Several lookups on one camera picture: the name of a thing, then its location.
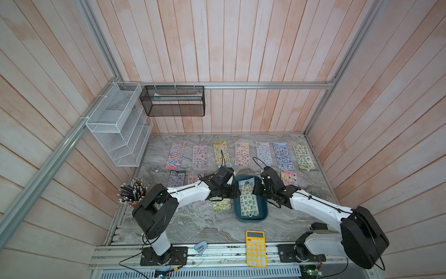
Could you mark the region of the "pink colourful character sticker sheet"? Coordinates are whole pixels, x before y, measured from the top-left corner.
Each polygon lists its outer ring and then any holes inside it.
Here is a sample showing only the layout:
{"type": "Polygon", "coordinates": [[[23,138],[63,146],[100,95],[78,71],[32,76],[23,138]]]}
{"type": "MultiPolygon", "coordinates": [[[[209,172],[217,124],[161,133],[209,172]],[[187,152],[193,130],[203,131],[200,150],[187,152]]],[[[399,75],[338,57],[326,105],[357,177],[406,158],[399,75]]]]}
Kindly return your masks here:
{"type": "Polygon", "coordinates": [[[285,186],[292,185],[298,187],[297,173],[295,172],[283,170],[281,172],[281,180],[285,186]]]}

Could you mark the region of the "yellow green animal sticker sheet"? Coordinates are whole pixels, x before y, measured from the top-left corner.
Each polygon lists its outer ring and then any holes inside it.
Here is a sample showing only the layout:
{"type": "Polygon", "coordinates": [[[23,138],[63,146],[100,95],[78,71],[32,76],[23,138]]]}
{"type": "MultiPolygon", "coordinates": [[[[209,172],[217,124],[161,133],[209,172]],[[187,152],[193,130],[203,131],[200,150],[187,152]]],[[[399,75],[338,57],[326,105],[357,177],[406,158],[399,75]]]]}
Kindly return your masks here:
{"type": "Polygon", "coordinates": [[[223,199],[221,201],[213,201],[213,210],[215,211],[225,211],[231,209],[231,200],[223,199]]]}

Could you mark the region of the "pale green animal sticker sheet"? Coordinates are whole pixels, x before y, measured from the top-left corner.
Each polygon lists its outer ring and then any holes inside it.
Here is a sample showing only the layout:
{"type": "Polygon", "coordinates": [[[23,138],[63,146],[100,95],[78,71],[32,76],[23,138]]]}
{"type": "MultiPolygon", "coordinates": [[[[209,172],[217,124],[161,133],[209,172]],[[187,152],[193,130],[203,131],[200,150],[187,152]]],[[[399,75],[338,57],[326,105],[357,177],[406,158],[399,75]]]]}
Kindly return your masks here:
{"type": "Polygon", "coordinates": [[[255,186],[255,178],[239,182],[240,195],[240,212],[243,217],[254,217],[259,215],[259,206],[257,197],[252,194],[255,186]]]}

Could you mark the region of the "blue penguin sticker sheet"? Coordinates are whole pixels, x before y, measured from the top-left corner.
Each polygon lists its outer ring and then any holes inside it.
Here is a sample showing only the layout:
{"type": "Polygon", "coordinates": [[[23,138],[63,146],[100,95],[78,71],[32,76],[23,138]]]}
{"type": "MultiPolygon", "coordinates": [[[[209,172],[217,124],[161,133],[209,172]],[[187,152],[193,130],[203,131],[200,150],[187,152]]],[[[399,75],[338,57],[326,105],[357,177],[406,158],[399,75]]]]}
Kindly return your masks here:
{"type": "Polygon", "coordinates": [[[293,170],[295,167],[287,143],[273,143],[273,146],[278,167],[281,170],[293,170]]]}

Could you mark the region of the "translucent bubble sticker sheet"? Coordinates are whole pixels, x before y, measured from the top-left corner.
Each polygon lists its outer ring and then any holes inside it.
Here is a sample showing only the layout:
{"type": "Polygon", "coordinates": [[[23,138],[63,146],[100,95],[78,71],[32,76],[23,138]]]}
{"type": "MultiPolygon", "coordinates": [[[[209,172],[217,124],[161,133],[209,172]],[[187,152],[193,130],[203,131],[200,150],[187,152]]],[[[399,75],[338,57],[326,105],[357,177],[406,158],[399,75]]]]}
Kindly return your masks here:
{"type": "Polygon", "coordinates": [[[272,166],[272,156],[269,143],[256,142],[257,157],[267,166],[272,166]]]}

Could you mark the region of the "cat sticker sheet pink blue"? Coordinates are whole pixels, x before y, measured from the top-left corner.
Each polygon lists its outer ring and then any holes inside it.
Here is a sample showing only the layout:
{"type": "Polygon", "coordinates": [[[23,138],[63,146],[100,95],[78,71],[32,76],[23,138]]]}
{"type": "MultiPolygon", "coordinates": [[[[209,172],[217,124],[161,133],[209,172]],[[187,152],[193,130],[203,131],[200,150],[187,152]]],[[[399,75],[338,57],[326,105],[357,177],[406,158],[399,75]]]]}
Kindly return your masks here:
{"type": "Polygon", "coordinates": [[[185,143],[173,143],[165,168],[170,170],[180,169],[184,151],[185,143]]]}

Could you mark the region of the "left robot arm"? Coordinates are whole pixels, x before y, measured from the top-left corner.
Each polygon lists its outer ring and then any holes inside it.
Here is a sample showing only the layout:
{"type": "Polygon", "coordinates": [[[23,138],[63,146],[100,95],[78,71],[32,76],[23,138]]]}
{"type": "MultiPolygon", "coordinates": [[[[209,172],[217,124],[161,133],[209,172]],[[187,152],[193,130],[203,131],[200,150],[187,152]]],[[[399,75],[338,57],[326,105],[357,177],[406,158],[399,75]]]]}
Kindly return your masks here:
{"type": "Polygon", "coordinates": [[[165,231],[177,209],[199,201],[220,202],[239,197],[235,171],[221,166],[214,173],[186,186],[166,188],[162,184],[155,185],[133,209],[132,217],[142,229],[149,250],[163,258],[172,249],[165,231]]]}

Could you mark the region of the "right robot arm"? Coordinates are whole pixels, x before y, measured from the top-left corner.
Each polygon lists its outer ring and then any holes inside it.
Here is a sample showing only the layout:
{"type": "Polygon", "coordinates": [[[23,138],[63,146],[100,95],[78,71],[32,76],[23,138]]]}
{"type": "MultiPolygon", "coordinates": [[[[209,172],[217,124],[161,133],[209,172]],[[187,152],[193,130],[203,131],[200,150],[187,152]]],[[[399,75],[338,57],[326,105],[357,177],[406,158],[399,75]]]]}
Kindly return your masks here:
{"type": "Polygon", "coordinates": [[[389,247],[388,238],[368,209],[340,206],[299,187],[286,186],[269,166],[264,168],[261,179],[261,184],[254,187],[254,195],[263,196],[278,207],[304,212],[327,225],[327,229],[306,232],[296,241],[299,261],[324,254],[342,256],[359,267],[371,269],[389,247]]]}

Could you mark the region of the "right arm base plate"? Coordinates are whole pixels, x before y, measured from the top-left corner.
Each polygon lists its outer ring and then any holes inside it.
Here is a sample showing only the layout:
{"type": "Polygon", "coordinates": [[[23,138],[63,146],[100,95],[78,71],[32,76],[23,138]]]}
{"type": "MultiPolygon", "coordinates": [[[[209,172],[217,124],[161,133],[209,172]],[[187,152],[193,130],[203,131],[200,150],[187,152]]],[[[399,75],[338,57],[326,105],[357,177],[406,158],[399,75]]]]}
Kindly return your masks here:
{"type": "Polygon", "coordinates": [[[304,245],[279,244],[277,249],[282,263],[326,262],[324,254],[312,254],[304,245]]]}

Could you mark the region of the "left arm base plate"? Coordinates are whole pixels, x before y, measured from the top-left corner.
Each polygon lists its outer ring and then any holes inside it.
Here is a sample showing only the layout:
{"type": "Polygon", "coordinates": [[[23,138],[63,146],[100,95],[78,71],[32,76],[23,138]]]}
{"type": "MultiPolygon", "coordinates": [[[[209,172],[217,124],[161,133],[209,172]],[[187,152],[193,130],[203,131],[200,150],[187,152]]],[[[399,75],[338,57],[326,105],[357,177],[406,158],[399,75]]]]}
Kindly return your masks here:
{"type": "Polygon", "coordinates": [[[172,246],[164,254],[159,256],[153,248],[148,247],[142,250],[141,266],[184,266],[187,263],[188,247],[172,246]]]}

